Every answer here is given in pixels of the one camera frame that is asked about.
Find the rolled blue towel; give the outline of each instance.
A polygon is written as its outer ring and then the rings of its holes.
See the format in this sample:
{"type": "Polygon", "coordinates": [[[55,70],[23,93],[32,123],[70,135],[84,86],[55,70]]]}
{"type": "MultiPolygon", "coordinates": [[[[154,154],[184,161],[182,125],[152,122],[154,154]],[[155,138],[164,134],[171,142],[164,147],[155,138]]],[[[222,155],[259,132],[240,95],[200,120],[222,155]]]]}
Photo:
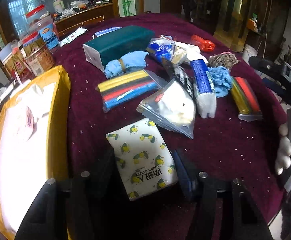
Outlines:
{"type": "Polygon", "coordinates": [[[229,71],[225,67],[209,67],[208,68],[217,98],[225,97],[232,88],[232,79],[229,71]]]}
{"type": "MultiPolygon", "coordinates": [[[[136,70],[144,69],[146,67],[145,57],[149,53],[146,51],[129,52],[121,57],[125,67],[125,73],[133,72],[136,70]]],[[[119,60],[111,60],[106,65],[105,74],[107,78],[112,78],[122,75],[124,72],[119,60]]]]}

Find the purple velvet tablecloth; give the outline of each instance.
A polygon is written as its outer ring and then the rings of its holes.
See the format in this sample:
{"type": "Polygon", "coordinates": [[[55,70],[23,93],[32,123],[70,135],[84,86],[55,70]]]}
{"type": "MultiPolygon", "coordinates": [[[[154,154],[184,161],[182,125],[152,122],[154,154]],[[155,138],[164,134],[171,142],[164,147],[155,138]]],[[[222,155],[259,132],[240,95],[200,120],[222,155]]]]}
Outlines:
{"type": "MultiPolygon", "coordinates": [[[[155,31],[156,36],[170,35],[185,43],[190,42],[192,34],[209,39],[216,46],[212,53],[202,53],[206,57],[229,51],[210,34],[173,15],[144,14],[98,23],[54,52],[56,63],[63,65],[71,80],[68,152],[74,174],[89,170],[91,164],[110,148],[106,133],[143,118],[136,107],[149,94],[106,114],[102,111],[101,96],[95,87],[106,77],[86,61],[82,48],[95,32],[128,25],[139,25],[155,31]]],[[[147,69],[167,77],[164,69],[149,56],[146,62],[147,69]]],[[[240,121],[232,96],[228,95],[217,99],[214,119],[201,119],[197,115],[194,140],[183,134],[159,130],[169,150],[186,149],[188,158],[209,175],[220,179],[242,179],[269,221],[279,210],[283,196],[273,167],[279,142],[278,126],[286,121],[286,115],[271,91],[244,61],[233,67],[231,75],[248,80],[258,98],[264,121],[240,121]]],[[[194,211],[194,204],[185,201],[178,185],[129,202],[118,180],[110,183],[104,205],[111,217],[107,220],[112,236],[128,234],[141,239],[184,239],[194,211]]]]}

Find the metal bolt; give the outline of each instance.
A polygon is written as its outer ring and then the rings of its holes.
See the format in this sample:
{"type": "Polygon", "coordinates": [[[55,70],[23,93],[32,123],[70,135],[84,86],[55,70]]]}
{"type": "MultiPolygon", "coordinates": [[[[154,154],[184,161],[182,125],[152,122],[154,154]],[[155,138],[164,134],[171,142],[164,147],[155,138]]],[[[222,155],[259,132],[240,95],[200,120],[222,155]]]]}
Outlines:
{"type": "Polygon", "coordinates": [[[204,171],[201,171],[201,172],[199,173],[199,176],[200,176],[201,178],[205,179],[205,178],[207,177],[207,173],[204,172],[204,171]]]}
{"type": "Polygon", "coordinates": [[[82,178],[86,178],[86,177],[88,177],[88,176],[90,176],[90,172],[88,172],[88,171],[83,171],[83,172],[81,172],[81,177],[82,177],[82,178]]]}
{"type": "Polygon", "coordinates": [[[240,180],[239,180],[238,178],[235,178],[235,179],[233,180],[233,182],[234,182],[235,184],[237,184],[237,185],[240,185],[240,184],[241,184],[241,182],[240,182],[240,180]]]}
{"type": "Polygon", "coordinates": [[[55,180],[54,178],[50,178],[50,179],[47,180],[47,183],[48,183],[49,185],[52,185],[52,184],[55,183],[55,182],[56,182],[56,180],[55,180]]]}

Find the plastic bag on counter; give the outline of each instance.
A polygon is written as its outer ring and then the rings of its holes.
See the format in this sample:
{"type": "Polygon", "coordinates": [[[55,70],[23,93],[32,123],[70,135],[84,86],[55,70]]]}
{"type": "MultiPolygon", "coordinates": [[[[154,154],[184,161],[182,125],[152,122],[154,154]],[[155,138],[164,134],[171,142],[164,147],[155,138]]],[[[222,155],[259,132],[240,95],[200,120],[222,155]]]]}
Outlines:
{"type": "Polygon", "coordinates": [[[162,58],[174,64],[181,64],[186,59],[186,50],[168,39],[153,38],[146,50],[160,63],[162,63],[162,58]]]}
{"type": "Polygon", "coordinates": [[[137,111],[155,124],[193,139],[196,106],[175,79],[142,100],[137,111]]]}
{"type": "Polygon", "coordinates": [[[193,92],[201,118],[214,118],[216,111],[216,96],[211,75],[204,60],[191,61],[194,72],[193,92]]]}
{"type": "Polygon", "coordinates": [[[103,111],[138,97],[148,91],[163,88],[167,82],[148,70],[140,70],[104,81],[97,86],[103,100],[103,111]]]}
{"type": "Polygon", "coordinates": [[[205,40],[198,35],[191,36],[191,44],[196,45],[204,52],[213,51],[215,44],[212,41],[205,40]]]}
{"type": "Polygon", "coordinates": [[[232,77],[231,94],[238,107],[240,120],[247,122],[262,120],[258,100],[246,79],[232,77]]]}
{"type": "Polygon", "coordinates": [[[175,79],[188,92],[189,96],[193,99],[193,78],[189,77],[179,65],[173,64],[172,62],[162,59],[162,64],[170,79],[175,79]]]}

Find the white bucket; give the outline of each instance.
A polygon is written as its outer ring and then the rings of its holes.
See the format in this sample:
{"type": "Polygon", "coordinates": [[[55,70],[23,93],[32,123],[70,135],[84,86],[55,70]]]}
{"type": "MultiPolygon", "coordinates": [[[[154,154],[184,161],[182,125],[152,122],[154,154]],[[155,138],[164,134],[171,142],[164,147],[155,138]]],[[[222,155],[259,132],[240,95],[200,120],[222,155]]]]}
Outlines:
{"type": "Polygon", "coordinates": [[[243,54],[242,54],[242,59],[249,64],[249,58],[252,56],[256,56],[258,52],[256,51],[255,48],[251,47],[250,45],[246,44],[244,45],[243,49],[243,54]]]}

